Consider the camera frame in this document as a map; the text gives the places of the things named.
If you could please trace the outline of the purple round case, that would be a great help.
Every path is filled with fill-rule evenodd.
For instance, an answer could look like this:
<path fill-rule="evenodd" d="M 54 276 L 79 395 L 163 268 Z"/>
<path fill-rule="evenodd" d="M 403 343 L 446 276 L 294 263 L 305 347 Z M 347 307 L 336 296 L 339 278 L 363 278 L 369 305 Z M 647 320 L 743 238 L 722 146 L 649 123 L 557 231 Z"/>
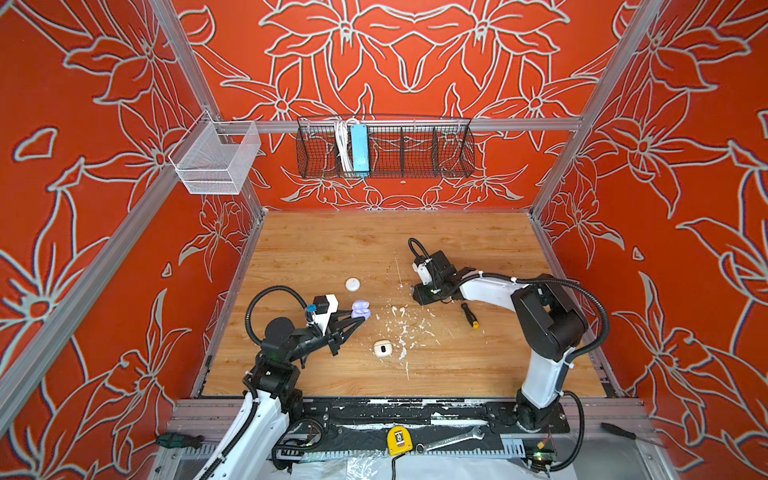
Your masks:
<path fill-rule="evenodd" d="M 352 304 L 352 318 L 369 319 L 371 316 L 370 303 L 364 300 L 357 300 Z"/>

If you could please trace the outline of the white earbuds charging case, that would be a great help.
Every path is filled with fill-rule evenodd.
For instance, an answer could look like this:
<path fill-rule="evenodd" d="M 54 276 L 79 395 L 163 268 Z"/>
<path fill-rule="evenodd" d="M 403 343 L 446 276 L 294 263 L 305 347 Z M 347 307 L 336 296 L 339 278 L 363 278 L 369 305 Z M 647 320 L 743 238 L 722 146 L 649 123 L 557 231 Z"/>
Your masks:
<path fill-rule="evenodd" d="M 361 287 L 361 282 L 357 278 L 351 277 L 345 281 L 345 288 L 349 292 L 356 292 L 360 289 L 360 287 Z"/>

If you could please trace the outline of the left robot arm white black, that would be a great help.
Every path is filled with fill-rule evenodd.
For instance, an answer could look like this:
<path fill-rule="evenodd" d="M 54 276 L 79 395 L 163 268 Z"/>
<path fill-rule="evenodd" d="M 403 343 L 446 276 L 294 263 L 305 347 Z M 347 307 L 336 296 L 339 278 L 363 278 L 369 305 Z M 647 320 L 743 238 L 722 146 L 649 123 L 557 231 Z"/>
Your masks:
<path fill-rule="evenodd" d="M 264 297 L 277 292 L 288 293 L 298 302 L 307 326 L 298 328 L 289 318 L 277 317 L 260 338 L 253 329 L 253 311 Z M 367 301 L 355 301 L 343 310 L 333 294 L 308 303 L 284 285 L 270 286 L 253 297 L 244 324 L 260 351 L 243 378 L 246 392 L 235 420 L 196 477 L 254 479 L 268 461 L 278 470 L 287 470 L 302 454 L 317 448 L 326 427 L 304 414 L 303 393 L 297 388 L 300 371 L 317 350 L 328 348 L 337 355 L 370 316 Z"/>

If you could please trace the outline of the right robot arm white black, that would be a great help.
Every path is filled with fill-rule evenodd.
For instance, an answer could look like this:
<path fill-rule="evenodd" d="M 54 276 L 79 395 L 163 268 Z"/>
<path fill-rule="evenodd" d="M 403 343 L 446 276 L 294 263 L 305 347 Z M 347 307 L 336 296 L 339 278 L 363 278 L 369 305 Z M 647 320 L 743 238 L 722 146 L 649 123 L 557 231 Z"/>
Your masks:
<path fill-rule="evenodd" d="M 525 467 L 550 475 L 571 466 L 584 442 L 586 417 L 582 401 L 564 384 L 575 360 L 607 340 L 611 324 L 604 305 L 572 280 L 549 274 L 519 278 L 471 268 L 459 270 L 441 250 L 430 254 L 413 237 L 407 245 L 420 279 L 412 288 L 418 304 L 482 302 L 515 313 L 531 350 L 525 380 L 516 393 L 516 424 L 525 432 L 542 430 L 559 412 L 564 396 L 573 399 L 578 411 L 578 435 L 570 455 L 557 462 L 531 453 Z"/>

